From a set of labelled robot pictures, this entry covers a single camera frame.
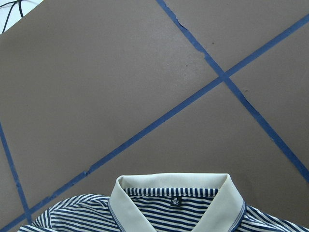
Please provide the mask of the navy white striped polo shirt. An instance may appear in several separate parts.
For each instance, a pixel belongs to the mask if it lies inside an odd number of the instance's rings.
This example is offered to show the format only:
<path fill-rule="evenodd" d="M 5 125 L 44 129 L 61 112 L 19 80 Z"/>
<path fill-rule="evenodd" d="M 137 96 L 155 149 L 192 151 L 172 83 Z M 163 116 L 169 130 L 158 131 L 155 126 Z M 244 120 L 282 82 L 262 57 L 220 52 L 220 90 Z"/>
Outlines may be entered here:
<path fill-rule="evenodd" d="M 51 206 L 21 232 L 305 232 L 249 206 L 229 174 L 117 178 L 110 196 L 83 194 Z"/>

